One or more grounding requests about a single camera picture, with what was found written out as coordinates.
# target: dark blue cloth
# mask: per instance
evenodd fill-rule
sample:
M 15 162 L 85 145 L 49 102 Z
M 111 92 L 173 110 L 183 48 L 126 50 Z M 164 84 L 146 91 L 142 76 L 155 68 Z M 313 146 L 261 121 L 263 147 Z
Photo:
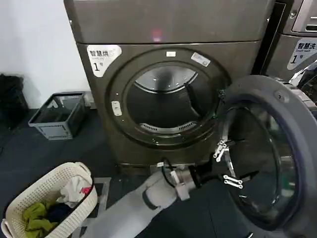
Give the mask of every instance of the dark blue cloth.
M 58 222 L 63 221 L 70 213 L 72 209 L 64 203 L 57 203 L 51 206 L 46 215 L 46 219 L 50 222 Z

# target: washer door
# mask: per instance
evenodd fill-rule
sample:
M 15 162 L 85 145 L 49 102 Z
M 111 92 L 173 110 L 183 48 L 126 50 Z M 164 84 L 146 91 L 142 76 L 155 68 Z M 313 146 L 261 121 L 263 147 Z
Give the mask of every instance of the washer door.
M 220 107 L 223 161 L 243 188 L 230 186 L 242 213 L 265 230 L 315 232 L 317 107 L 298 88 L 266 76 L 235 81 Z

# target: dryer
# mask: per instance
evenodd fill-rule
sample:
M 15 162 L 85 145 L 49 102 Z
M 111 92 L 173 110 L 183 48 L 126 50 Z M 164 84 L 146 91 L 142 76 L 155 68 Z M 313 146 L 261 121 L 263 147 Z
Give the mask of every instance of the dryer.
M 272 0 L 65 0 L 121 166 L 208 160 L 226 87 L 249 75 Z

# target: door glass window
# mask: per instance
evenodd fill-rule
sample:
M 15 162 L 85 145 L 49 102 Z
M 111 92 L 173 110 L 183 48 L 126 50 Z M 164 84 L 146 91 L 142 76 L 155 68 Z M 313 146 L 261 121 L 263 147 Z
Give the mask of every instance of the door glass window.
M 291 145 L 283 129 L 259 104 L 248 103 L 228 112 L 229 148 L 242 190 L 232 195 L 242 210 L 267 224 L 276 222 L 297 189 Z
M 215 108 L 216 90 L 205 75 L 192 69 L 174 65 L 155 67 L 129 88 L 127 108 L 143 130 L 177 134 L 198 126 Z

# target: laundry basket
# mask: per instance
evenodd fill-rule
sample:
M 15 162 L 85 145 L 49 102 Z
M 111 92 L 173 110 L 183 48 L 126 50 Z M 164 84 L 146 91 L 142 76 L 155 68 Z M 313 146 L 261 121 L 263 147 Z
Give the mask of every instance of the laundry basket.
M 56 167 L 18 195 L 9 204 L 5 218 L 2 220 L 1 229 L 4 235 L 8 238 L 26 238 L 26 222 L 22 219 L 23 211 L 35 202 L 55 201 L 60 196 L 60 189 L 74 176 L 81 176 L 93 187 L 73 212 L 46 236 L 46 238 L 69 237 L 88 217 L 98 201 L 91 172 L 80 162 L 65 163 Z

